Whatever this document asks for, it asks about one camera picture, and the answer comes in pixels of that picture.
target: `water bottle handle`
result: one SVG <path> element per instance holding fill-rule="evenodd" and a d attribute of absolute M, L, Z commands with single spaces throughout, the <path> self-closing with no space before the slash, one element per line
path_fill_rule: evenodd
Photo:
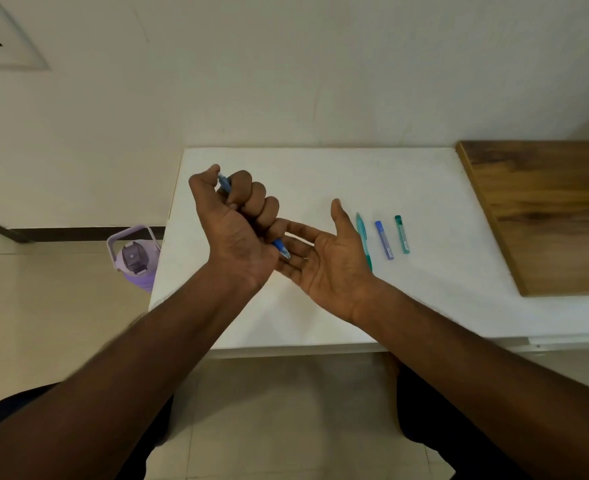
<path fill-rule="evenodd" d="M 150 229 L 148 226 L 145 226 L 143 224 L 139 224 L 138 226 L 129 227 L 128 229 L 124 229 L 123 231 L 117 232 L 116 234 L 113 234 L 107 238 L 107 252 L 110 253 L 110 257 L 112 258 L 112 266 L 115 269 L 116 269 L 116 255 L 114 254 L 114 249 L 112 247 L 114 242 L 118 241 L 119 239 L 121 239 L 127 235 L 137 232 L 138 230 L 141 230 L 141 229 L 148 230 L 148 232 L 150 233 L 150 236 L 152 237 L 152 240 L 154 241 L 154 245 L 157 246 L 157 249 L 161 251 L 161 246 L 159 245 L 159 242 L 157 242 L 157 238 L 154 236 L 154 232 L 152 232 L 152 229 Z"/>

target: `blue pen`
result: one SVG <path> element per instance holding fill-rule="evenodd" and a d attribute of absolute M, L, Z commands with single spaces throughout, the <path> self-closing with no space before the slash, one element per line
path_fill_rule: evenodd
<path fill-rule="evenodd" d="M 370 253 L 368 252 L 368 244 L 366 244 L 366 226 L 364 226 L 363 220 L 361 220 L 361 216 L 357 212 L 357 232 L 361 236 L 361 245 L 364 247 L 364 253 L 366 254 L 366 260 L 368 261 L 368 266 L 370 266 L 370 271 L 373 270 L 373 262 L 370 259 Z"/>
<path fill-rule="evenodd" d="M 219 172 L 217 174 L 216 178 L 217 178 L 217 180 L 219 180 L 219 183 L 221 184 L 221 188 L 226 193 L 230 193 L 230 190 L 232 190 L 232 187 L 230 186 L 229 180 L 226 177 L 224 177 L 221 174 L 221 172 Z M 281 253 L 281 255 L 284 258 L 290 259 L 290 253 L 288 252 L 287 249 L 285 249 L 285 246 L 283 245 L 283 242 L 281 242 L 281 239 L 277 239 L 276 241 L 272 241 L 272 245 L 279 250 L 279 253 Z"/>
<path fill-rule="evenodd" d="M 377 227 L 377 231 L 379 231 L 379 238 L 381 239 L 381 243 L 384 245 L 384 251 L 386 251 L 386 257 L 388 258 L 388 261 L 395 259 L 395 256 L 393 256 L 393 250 L 390 249 L 390 242 L 388 242 L 388 238 L 386 237 L 384 225 L 381 224 L 381 221 L 377 221 L 375 222 L 375 226 Z"/>

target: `white table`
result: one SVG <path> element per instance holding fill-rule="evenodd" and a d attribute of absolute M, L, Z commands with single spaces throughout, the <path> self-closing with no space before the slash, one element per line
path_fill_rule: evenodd
<path fill-rule="evenodd" d="M 334 231 L 332 198 L 368 229 L 374 273 L 474 332 L 513 349 L 589 343 L 589 297 L 523 298 L 452 148 L 235 149 L 184 152 L 150 308 L 181 286 L 208 255 L 188 186 L 219 163 L 247 169 L 280 201 L 280 216 Z M 401 214 L 411 253 L 403 255 Z M 395 259 L 386 260 L 381 220 Z M 316 306 L 275 273 L 213 347 L 220 355 L 363 351 L 377 345 Z"/>

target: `wooden cutting board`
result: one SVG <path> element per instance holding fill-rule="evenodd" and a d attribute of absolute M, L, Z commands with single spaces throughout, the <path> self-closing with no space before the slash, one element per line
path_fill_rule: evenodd
<path fill-rule="evenodd" d="M 461 141 L 523 296 L 589 294 L 589 142 Z"/>

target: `forearm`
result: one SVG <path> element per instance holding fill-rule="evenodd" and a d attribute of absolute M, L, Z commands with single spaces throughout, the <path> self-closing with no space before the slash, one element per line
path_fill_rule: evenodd
<path fill-rule="evenodd" d="M 383 284 L 357 325 L 535 477 L 589 475 L 589 387 L 511 354 Z"/>
<path fill-rule="evenodd" d="M 0 424 L 0 479 L 113 478 L 253 291 L 216 266 L 201 268 L 73 376 Z"/>

